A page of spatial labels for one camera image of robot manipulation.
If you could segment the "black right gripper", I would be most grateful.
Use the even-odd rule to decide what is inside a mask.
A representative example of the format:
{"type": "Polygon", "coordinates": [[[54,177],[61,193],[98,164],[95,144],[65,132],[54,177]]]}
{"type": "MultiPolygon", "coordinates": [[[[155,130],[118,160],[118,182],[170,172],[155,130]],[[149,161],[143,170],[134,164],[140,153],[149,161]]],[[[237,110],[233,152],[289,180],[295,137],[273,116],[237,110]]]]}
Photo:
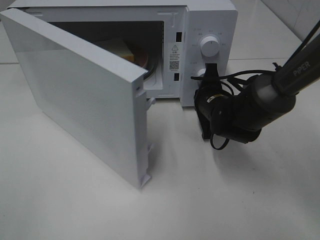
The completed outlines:
{"type": "Polygon", "coordinates": [[[203,140],[211,140],[214,135],[219,136],[223,132],[225,92],[218,79],[216,63],[206,63],[204,76],[193,78],[198,82],[193,100],[203,140]]]}

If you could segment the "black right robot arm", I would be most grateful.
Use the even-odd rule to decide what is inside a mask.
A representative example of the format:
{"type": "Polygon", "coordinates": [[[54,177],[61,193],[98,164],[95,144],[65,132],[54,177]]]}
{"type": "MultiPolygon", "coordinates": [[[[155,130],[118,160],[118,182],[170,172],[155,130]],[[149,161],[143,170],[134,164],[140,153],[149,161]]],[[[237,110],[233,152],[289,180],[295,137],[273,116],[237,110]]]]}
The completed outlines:
{"type": "Polygon", "coordinates": [[[229,141],[255,141],[262,128],[290,112],[297,94],[320,79],[320,36],[317,23],[287,62],[275,70],[244,70],[220,76],[215,63],[206,64],[194,93],[202,138],[215,150],[229,141]]]}

